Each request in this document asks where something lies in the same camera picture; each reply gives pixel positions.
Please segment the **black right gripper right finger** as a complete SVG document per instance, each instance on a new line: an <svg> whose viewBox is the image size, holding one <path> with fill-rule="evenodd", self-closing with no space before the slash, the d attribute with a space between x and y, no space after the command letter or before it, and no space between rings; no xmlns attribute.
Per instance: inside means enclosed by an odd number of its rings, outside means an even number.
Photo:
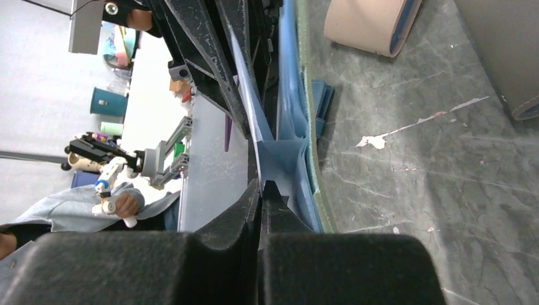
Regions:
<svg viewBox="0 0 539 305"><path fill-rule="evenodd" d="M445 304L425 246L394 233L315 233L262 191L260 304Z"/></svg>

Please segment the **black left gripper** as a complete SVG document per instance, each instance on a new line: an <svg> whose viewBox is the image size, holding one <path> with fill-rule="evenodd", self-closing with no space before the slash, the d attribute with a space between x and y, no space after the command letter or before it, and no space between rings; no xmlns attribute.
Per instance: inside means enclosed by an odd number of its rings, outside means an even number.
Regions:
<svg viewBox="0 0 539 305"><path fill-rule="evenodd" d="M278 17L281 1L216 1L228 39L240 45L269 128L276 133ZM223 46L204 1L105 1L102 19L162 38L174 81L192 81L198 93L229 115L244 137L249 121Z"/></svg>

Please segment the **green card holder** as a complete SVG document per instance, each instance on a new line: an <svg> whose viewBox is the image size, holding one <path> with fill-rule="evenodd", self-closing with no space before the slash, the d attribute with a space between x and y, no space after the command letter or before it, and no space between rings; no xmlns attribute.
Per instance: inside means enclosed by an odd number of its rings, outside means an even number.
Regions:
<svg viewBox="0 0 539 305"><path fill-rule="evenodd" d="M335 233L336 221L318 164L315 98L310 65L310 27L306 1L284 1L280 9L279 79L276 134L256 96L236 34L231 35L240 96L254 143L259 184L277 184L301 220L317 233Z"/></svg>

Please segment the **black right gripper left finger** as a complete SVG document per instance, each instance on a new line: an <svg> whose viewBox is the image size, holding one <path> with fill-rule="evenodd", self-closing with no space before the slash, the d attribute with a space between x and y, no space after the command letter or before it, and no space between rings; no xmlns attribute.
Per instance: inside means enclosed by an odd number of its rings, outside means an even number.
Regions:
<svg viewBox="0 0 539 305"><path fill-rule="evenodd" d="M2 304L255 304L261 191L193 233L49 233L18 262Z"/></svg>

